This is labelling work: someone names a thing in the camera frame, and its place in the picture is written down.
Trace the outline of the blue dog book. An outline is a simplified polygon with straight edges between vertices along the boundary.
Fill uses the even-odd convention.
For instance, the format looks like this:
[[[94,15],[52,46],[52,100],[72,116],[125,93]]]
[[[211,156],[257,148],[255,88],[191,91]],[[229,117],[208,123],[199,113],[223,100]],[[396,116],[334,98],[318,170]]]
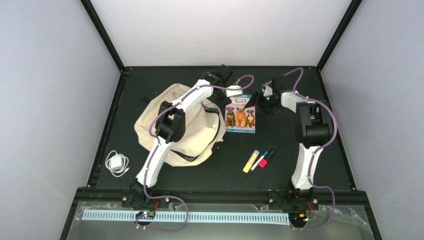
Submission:
[[[256,132],[256,106],[247,107],[252,94],[242,94],[229,98],[230,103],[225,107],[224,121],[227,132],[249,133]]]

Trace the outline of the beige canvas backpack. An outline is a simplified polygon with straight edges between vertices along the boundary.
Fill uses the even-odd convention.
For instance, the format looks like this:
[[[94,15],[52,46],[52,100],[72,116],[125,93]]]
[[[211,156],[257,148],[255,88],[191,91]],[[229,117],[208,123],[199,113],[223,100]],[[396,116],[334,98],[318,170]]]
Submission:
[[[159,114],[160,104],[181,97],[190,88],[175,83],[152,99],[134,124],[138,142],[145,149],[152,149],[154,138],[149,127]],[[172,167],[197,166],[206,161],[213,150],[219,147],[226,133],[225,121],[221,109],[209,99],[203,100],[186,116],[186,130],[166,155],[164,162]]]

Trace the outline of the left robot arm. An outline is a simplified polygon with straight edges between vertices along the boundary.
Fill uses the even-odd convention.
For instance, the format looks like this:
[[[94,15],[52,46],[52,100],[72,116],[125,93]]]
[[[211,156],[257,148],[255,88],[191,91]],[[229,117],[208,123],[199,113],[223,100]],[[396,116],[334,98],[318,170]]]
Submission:
[[[172,167],[191,167],[205,162],[223,143],[225,120],[220,107],[209,100],[242,93],[230,85],[232,70],[221,65],[205,72],[193,87],[175,83],[151,100],[134,124],[139,144],[149,155],[129,192],[136,204],[149,207],[146,197],[157,183],[164,163]]]

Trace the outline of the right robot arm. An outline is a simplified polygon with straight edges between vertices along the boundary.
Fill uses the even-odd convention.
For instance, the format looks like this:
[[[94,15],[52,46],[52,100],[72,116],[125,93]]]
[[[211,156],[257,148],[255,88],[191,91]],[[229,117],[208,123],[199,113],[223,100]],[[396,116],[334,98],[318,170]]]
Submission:
[[[286,88],[283,85],[284,79],[283,76],[277,76],[264,83],[261,92],[254,94],[248,106],[257,104],[265,113],[278,107],[295,113],[294,131],[299,151],[284,200],[290,209],[296,210],[313,198],[316,188],[314,176],[320,154],[334,140],[337,127],[326,102],[314,100],[295,89]]]

